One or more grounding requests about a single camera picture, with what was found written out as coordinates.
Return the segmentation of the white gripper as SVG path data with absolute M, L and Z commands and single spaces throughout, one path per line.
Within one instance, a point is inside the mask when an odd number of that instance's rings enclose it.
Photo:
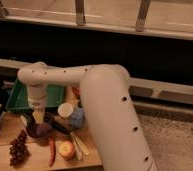
M 41 87 L 28 87 L 28 104 L 34 109 L 32 115 L 37 124 L 42 124 L 44 122 L 44 111 L 46 107 L 46 89 Z M 27 127 L 31 120 L 27 115 L 21 115 L 20 119 L 25 127 Z

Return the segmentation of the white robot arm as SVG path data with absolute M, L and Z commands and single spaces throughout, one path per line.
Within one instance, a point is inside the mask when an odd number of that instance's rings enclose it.
M 49 84 L 77 86 L 104 171 L 158 171 L 130 98 L 131 77 L 121 65 L 49 68 L 43 62 L 19 69 L 29 105 L 46 106 Z

